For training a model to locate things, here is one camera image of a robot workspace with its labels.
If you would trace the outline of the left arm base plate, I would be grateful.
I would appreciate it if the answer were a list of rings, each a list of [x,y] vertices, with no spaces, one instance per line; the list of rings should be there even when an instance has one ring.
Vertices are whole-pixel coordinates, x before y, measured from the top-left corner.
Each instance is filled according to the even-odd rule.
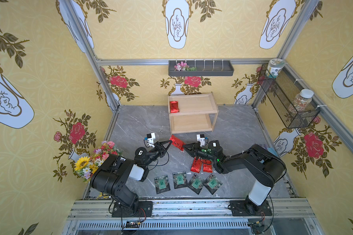
[[[151,217],[152,210],[152,201],[139,201],[131,207],[115,202],[112,217]]]

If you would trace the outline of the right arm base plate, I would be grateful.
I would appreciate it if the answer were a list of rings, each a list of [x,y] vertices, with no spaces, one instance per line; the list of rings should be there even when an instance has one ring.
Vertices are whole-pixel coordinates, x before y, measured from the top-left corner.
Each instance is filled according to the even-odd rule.
[[[272,216],[273,210],[269,201],[265,200],[260,206],[251,200],[232,200],[228,208],[233,216]]]

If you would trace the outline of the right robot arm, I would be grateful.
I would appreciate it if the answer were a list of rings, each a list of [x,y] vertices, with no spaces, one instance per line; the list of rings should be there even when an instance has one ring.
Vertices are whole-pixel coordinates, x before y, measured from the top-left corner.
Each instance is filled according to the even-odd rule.
[[[232,156],[223,153],[219,141],[210,141],[208,148],[201,147],[199,143],[184,144],[183,148],[191,157],[211,161],[219,174],[244,168],[249,170],[256,179],[244,201],[244,210],[249,215],[259,213],[274,185],[287,172],[286,165],[280,158],[257,144]]]

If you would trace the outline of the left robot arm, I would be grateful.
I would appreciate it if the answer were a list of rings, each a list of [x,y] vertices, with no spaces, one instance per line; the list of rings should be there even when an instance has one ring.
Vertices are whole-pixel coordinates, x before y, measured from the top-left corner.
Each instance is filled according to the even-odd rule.
[[[112,217],[152,215],[153,203],[140,201],[138,195],[126,186],[126,182],[128,178],[145,181],[150,171],[148,165],[162,158],[172,143],[172,140],[156,142],[150,151],[140,147],[136,150],[133,160],[111,154],[96,170],[90,180],[90,187],[111,196],[115,201]]]

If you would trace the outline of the red tea bag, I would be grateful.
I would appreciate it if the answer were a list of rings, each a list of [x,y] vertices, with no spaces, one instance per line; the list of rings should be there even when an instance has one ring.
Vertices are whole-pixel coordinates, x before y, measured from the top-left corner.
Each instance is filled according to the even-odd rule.
[[[196,173],[200,173],[202,165],[203,165],[203,163],[202,163],[201,159],[194,158],[193,163],[191,165],[191,171],[196,172]]]
[[[203,172],[207,172],[207,173],[213,172],[212,161],[202,160],[202,163],[203,163]]]
[[[172,145],[175,146],[176,148],[178,148],[181,152],[184,152],[184,148],[183,146],[185,145],[185,143],[180,140],[179,138],[177,138],[176,136],[172,135],[170,137],[170,140],[172,141]]]
[[[169,102],[170,105],[170,113],[179,113],[179,106],[178,106],[178,101],[170,101]]]

